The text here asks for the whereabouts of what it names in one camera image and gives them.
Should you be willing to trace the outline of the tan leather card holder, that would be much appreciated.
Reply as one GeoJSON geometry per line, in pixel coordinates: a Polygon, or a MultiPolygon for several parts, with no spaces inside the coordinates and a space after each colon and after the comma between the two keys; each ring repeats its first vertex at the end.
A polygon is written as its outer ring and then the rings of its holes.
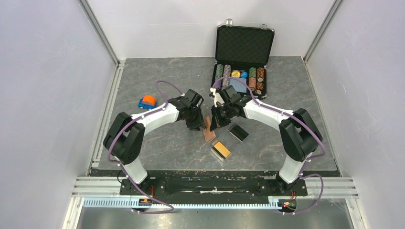
{"type": "Polygon", "coordinates": [[[216,134],[214,131],[210,131],[210,127],[211,127],[211,119],[209,116],[205,117],[204,119],[204,124],[205,124],[205,128],[203,128],[203,135],[204,135],[204,139],[205,141],[211,142],[216,138],[216,134]]]}

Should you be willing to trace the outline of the black credit card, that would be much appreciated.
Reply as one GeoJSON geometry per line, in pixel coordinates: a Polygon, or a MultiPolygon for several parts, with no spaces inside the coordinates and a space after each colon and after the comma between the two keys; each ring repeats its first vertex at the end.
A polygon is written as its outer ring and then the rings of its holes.
{"type": "Polygon", "coordinates": [[[249,133],[238,124],[232,125],[229,132],[240,142],[243,142],[249,136],[249,133]]]}

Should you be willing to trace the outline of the clear acrylic card box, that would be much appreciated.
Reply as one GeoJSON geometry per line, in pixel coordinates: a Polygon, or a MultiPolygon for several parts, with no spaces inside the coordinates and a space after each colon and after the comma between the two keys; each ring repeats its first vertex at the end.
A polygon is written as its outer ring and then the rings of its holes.
{"type": "Polygon", "coordinates": [[[221,133],[218,137],[216,137],[211,143],[210,143],[210,150],[212,152],[212,154],[217,157],[217,160],[222,164],[225,161],[227,161],[233,152],[236,152],[239,147],[242,145],[242,143],[249,137],[247,137],[243,142],[240,142],[238,139],[236,139],[233,135],[231,135],[231,133],[229,132],[229,128],[237,123],[233,123],[231,124],[226,131],[224,131],[223,133],[221,133]],[[230,150],[231,155],[227,158],[227,159],[220,159],[216,154],[213,153],[212,151],[212,145],[214,141],[219,141],[221,142],[227,149],[230,150]]]}

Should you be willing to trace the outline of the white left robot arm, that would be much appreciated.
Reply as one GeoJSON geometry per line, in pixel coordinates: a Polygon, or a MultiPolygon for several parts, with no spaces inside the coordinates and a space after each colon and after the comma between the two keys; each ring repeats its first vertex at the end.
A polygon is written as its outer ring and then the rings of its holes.
{"type": "Polygon", "coordinates": [[[166,124],[185,121],[189,130],[204,127],[201,104],[204,98],[192,89],[167,100],[164,104],[140,114],[119,113],[109,128],[103,146],[108,150],[108,160],[119,164],[132,181],[138,194],[149,191],[148,174],[140,161],[144,136],[166,124]]]}

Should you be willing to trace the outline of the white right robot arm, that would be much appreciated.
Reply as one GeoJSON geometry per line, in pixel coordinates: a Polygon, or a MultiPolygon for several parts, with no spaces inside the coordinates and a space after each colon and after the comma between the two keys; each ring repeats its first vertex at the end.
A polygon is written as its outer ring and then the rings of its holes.
{"type": "Polygon", "coordinates": [[[280,132],[287,154],[276,181],[276,189],[287,195],[295,189],[295,182],[312,153],[322,144],[322,136],[307,110],[277,108],[261,102],[253,95],[241,95],[232,86],[223,90],[210,89],[214,104],[211,107],[210,131],[231,123],[233,117],[256,120],[280,132]]]}

